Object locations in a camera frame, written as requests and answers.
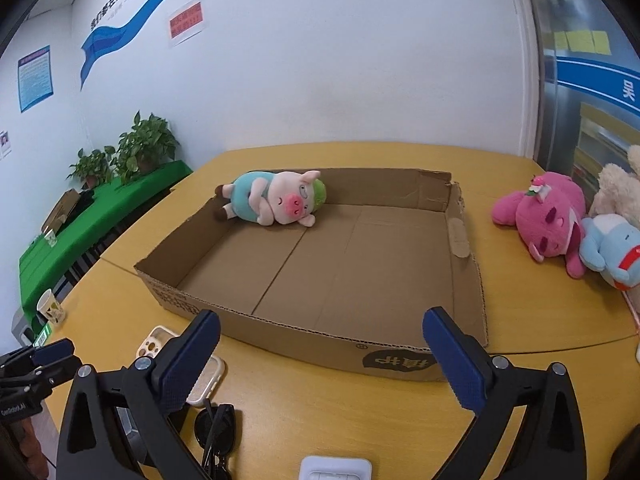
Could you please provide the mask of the clear white phone case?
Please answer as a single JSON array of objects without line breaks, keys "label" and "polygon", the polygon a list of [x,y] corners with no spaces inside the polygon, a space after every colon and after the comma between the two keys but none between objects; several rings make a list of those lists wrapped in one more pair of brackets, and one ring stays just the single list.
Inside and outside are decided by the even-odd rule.
[{"label": "clear white phone case", "polygon": [[[140,344],[136,358],[155,359],[163,346],[175,337],[177,334],[169,328],[163,325],[155,326]],[[186,403],[194,408],[204,408],[206,401],[210,400],[221,379],[224,378],[225,372],[226,363],[219,356],[212,354],[186,398]]]}]

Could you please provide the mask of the pig plush toy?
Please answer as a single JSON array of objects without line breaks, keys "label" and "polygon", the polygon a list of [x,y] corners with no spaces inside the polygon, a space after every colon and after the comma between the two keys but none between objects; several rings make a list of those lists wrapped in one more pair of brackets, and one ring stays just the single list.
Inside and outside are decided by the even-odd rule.
[{"label": "pig plush toy", "polygon": [[299,223],[311,228],[314,213],[326,202],[326,185],[319,170],[250,171],[218,185],[216,195],[227,203],[214,212],[218,221],[240,218],[260,226]]}]

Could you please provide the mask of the black sunglasses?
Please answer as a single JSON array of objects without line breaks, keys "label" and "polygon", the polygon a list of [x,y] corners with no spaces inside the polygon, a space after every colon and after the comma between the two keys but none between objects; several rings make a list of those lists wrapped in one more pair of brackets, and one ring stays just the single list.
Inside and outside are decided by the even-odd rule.
[{"label": "black sunglasses", "polygon": [[209,478],[231,480],[228,460],[236,440],[234,406],[206,401],[205,408],[195,417],[194,436],[203,450],[201,465]]}]

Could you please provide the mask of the large potted plant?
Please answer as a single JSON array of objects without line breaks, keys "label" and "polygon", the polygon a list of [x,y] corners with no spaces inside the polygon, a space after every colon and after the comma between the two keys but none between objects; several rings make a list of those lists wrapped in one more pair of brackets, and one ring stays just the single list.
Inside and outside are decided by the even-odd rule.
[{"label": "large potted plant", "polygon": [[119,136],[111,165],[122,183],[128,183],[175,160],[179,146],[165,118],[137,112],[130,130]]}]

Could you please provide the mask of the beige bear plush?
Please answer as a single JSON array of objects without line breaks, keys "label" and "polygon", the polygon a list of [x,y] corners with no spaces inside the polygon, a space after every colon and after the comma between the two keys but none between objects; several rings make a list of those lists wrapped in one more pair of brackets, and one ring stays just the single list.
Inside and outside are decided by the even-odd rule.
[{"label": "beige bear plush", "polygon": [[610,162],[598,175],[599,189],[593,197],[590,217],[598,214],[620,214],[636,228],[640,216],[639,147],[627,151],[631,172]]}]

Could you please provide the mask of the shallow cardboard box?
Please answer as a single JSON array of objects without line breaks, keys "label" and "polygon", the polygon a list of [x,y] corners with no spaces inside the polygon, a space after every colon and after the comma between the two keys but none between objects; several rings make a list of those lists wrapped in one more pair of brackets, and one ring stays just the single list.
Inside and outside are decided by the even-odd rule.
[{"label": "shallow cardboard box", "polygon": [[138,262],[160,305],[212,310],[227,337],[344,372],[440,377],[423,337],[441,307],[488,341],[484,290],[460,186],[423,169],[323,169],[310,228],[218,221],[209,200]]}]

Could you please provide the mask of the white switch box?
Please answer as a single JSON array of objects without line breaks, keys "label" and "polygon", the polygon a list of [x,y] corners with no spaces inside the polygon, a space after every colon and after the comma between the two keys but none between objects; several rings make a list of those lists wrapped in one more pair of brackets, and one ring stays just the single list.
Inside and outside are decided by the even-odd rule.
[{"label": "white switch box", "polygon": [[363,458],[306,456],[300,463],[299,480],[371,480],[372,465]]}]

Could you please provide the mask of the yellow sticky notes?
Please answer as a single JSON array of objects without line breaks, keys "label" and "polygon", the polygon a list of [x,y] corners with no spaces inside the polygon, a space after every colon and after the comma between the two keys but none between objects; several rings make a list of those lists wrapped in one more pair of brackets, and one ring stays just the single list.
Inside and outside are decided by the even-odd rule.
[{"label": "yellow sticky notes", "polygon": [[569,30],[553,33],[556,50],[611,55],[610,40],[604,30]]}]

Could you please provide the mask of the pink bear plush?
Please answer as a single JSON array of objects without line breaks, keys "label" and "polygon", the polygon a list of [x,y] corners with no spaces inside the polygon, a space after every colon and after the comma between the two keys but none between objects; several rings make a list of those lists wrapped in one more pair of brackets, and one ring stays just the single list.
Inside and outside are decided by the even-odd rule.
[{"label": "pink bear plush", "polygon": [[582,278],[586,267],[579,257],[586,216],[582,189],[565,174],[545,172],[529,188],[499,198],[491,209],[497,226],[514,226],[529,255],[538,263],[563,257],[566,273]]}]

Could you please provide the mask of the red wall notice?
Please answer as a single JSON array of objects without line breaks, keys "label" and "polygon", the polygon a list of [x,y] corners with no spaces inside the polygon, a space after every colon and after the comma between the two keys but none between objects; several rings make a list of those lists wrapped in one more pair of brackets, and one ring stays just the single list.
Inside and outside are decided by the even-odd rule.
[{"label": "red wall notice", "polygon": [[169,45],[178,46],[205,29],[203,3],[194,0],[171,14],[167,20]]}]

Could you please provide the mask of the small potted plant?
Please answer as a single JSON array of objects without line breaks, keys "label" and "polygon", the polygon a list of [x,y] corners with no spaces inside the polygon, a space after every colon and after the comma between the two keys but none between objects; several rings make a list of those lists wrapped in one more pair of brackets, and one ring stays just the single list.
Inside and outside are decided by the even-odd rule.
[{"label": "small potted plant", "polygon": [[102,150],[91,152],[81,148],[77,152],[77,162],[70,165],[67,179],[75,179],[89,190],[111,182],[114,177],[112,158],[115,153],[116,150],[111,145],[105,145]]}]

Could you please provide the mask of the paper cup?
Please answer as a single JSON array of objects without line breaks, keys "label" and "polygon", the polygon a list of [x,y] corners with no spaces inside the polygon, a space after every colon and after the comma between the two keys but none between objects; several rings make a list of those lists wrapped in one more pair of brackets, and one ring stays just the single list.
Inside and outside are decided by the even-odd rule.
[{"label": "paper cup", "polygon": [[38,299],[37,311],[53,326],[62,325],[66,319],[66,312],[51,289],[45,290]]}]

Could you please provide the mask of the brown cardboard box on table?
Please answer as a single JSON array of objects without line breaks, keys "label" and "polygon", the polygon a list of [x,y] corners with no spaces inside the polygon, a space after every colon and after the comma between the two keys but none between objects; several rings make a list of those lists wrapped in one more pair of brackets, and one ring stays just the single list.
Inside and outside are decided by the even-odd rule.
[{"label": "brown cardboard box on table", "polygon": [[41,233],[46,235],[47,232],[52,231],[56,234],[68,220],[78,200],[79,193],[74,188],[65,191],[48,214],[47,219],[44,220]]}]

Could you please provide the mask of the blue wall poster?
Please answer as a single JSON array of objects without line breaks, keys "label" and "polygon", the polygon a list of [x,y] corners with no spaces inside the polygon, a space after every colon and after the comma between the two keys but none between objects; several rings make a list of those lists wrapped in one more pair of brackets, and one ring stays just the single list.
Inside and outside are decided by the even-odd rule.
[{"label": "blue wall poster", "polygon": [[22,113],[52,96],[54,90],[49,46],[35,50],[18,60],[17,90]]}]

